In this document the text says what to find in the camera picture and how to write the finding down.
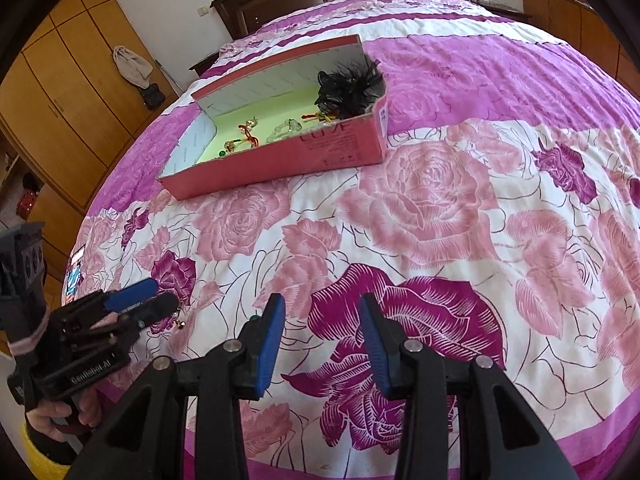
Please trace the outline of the person's left hand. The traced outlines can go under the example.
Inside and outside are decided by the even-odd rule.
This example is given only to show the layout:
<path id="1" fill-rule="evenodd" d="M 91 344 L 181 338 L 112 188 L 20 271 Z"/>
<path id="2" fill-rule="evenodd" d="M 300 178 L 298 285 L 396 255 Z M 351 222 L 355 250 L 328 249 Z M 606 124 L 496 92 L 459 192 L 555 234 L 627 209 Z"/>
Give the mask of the person's left hand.
<path id="1" fill-rule="evenodd" d="M 95 388 L 88 388 L 79 395 L 77 408 L 81 424 L 92 428 L 99 425 L 102 408 Z M 52 440 L 64 442 L 65 436 L 54 426 L 53 419 L 70 417 L 71 414 L 72 408 L 66 403 L 42 399 L 36 408 L 26 413 L 26 419 L 33 430 Z"/>

